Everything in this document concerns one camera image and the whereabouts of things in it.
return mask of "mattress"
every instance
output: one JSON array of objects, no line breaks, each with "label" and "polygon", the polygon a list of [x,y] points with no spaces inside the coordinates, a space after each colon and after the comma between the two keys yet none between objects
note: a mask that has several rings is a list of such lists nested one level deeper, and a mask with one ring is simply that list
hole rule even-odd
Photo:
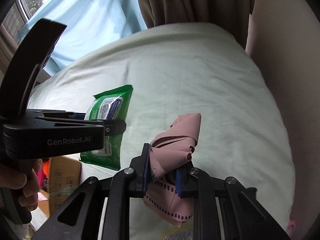
[{"label": "mattress", "polygon": [[[205,23],[136,33],[36,86],[28,107],[86,112],[93,95],[125,84],[132,84],[134,91],[121,146],[122,168],[178,115],[201,113],[194,166],[213,177],[234,176],[245,187],[256,187],[257,200],[287,229],[295,176],[287,132],[259,69],[233,36]],[[81,181],[114,174],[83,163]],[[33,214],[36,220],[40,212]],[[188,222],[179,230],[187,234],[191,228]],[[169,239],[179,230],[142,200],[131,200],[130,239]]]}]

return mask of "green wet wipes package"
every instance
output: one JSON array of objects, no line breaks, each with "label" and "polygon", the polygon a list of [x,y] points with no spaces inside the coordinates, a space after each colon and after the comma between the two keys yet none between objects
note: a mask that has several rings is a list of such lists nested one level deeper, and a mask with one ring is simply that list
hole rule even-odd
[{"label": "green wet wipes package", "polygon": [[[95,95],[84,119],[125,120],[132,91],[132,85],[124,85]],[[122,134],[105,136],[104,148],[81,153],[80,161],[119,171],[121,141]]]}]

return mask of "finger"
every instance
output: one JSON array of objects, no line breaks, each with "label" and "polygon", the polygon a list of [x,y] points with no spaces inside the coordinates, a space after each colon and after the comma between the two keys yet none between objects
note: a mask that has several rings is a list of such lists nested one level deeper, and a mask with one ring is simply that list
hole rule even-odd
[{"label": "finger", "polygon": [[30,197],[25,197],[24,195],[19,196],[19,204],[23,207],[30,207],[38,203],[38,193],[33,194]]},{"label": "finger", "polygon": [[25,174],[0,164],[0,187],[19,189],[26,183],[27,176]]},{"label": "finger", "polygon": [[38,176],[35,171],[32,170],[32,175],[28,179],[26,185],[23,187],[22,191],[25,197],[30,197],[31,195],[37,193],[40,190]]},{"label": "finger", "polygon": [[38,202],[36,204],[34,204],[33,206],[30,207],[26,207],[29,211],[33,211],[38,207]]},{"label": "finger", "polygon": [[42,168],[42,160],[41,159],[35,159],[33,162],[33,169],[35,172],[39,172]]}]

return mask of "pink cloth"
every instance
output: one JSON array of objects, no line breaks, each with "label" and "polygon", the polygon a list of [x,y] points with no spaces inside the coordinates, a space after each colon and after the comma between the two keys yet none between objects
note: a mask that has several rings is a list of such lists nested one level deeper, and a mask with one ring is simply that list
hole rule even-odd
[{"label": "pink cloth", "polygon": [[40,170],[39,172],[36,172],[36,175],[38,176],[39,186],[40,186],[40,187],[43,187],[43,186],[44,186],[44,183],[43,183],[43,180],[44,180],[44,172],[43,172],[43,169],[41,168],[41,170]]},{"label": "pink cloth", "polygon": [[181,199],[170,179],[170,171],[191,160],[198,143],[201,115],[179,115],[169,130],[151,142],[150,167],[153,176],[148,185],[146,206],[172,225],[180,227],[193,216],[192,198]]}]

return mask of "orange object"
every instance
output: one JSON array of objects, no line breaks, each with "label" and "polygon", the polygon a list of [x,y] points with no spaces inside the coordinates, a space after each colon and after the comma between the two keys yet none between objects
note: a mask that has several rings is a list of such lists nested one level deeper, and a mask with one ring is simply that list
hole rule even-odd
[{"label": "orange object", "polygon": [[43,168],[43,172],[46,175],[46,177],[49,178],[50,162],[49,161],[44,162],[42,164],[42,168]]}]

